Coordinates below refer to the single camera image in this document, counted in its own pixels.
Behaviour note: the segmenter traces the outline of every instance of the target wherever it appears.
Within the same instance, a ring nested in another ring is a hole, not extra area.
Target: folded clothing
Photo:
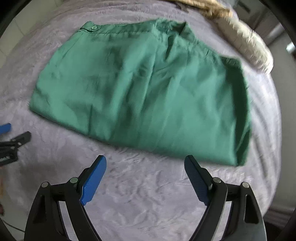
[[[251,135],[240,62],[187,23],[85,23],[40,73],[30,109],[117,145],[243,165]]]

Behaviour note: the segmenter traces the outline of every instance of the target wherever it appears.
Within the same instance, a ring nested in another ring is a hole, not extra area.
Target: cable
[[[9,227],[11,227],[11,228],[13,228],[13,229],[16,229],[16,230],[18,230],[18,231],[21,231],[21,232],[23,232],[23,233],[25,232],[24,230],[18,229],[18,228],[16,228],[16,227],[10,225],[9,223],[7,223],[6,221],[4,221],[3,219],[2,219],[2,221],[3,221],[3,223],[5,223],[6,225],[8,225]]]

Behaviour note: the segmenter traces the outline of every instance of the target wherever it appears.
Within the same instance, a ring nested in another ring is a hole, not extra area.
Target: gray blanket
[[[55,50],[85,22],[131,23],[158,17],[187,21],[197,38],[208,46],[242,59],[252,115],[247,163],[243,167],[202,166],[224,182],[250,183],[262,214],[266,212],[281,165],[281,117],[270,75],[252,69],[216,26],[197,11],[185,13],[172,3],[151,0],[67,2],[25,36],[7,58],[0,70],[0,121],[10,122],[13,131],[0,138],[7,140],[30,131],[32,140],[19,149],[19,161],[5,167],[5,184],[11,199],[26,212],[43,181],[66,182],[101,154],[107,158],[107,170],[86,211],[103,240],[189,240],[205,206],[194,193],[183,160],[106,145],[28,109],[38,74]],[[229,207],[227,204],[215,240],[223,234]],[[69,219],[65,223],[70,238],[75,240]]]

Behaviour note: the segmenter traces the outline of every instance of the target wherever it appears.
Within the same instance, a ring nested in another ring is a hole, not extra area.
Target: pillow
[[[272,54],[262,38],[237,18],[217,18],[215,22],[227,40],[259,71],[269,74]]]

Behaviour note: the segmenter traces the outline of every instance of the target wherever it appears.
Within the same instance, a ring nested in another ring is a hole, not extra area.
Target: floor
[[[25,230],[27,215],[19,207],[12,204],[6,192],[4,192],[3,197],[0,198],[0,203],[3,205],[4,208],[4,216],[2,216],[1,219],[14,227]],[[11,228],[7,225],[6,227],[17,241],[24,238],[23,232]]]
[[[0,68],[12,49],[41,21],[47,13],[56,9],[65,0],[32,0],[9,24],[0,38]]]

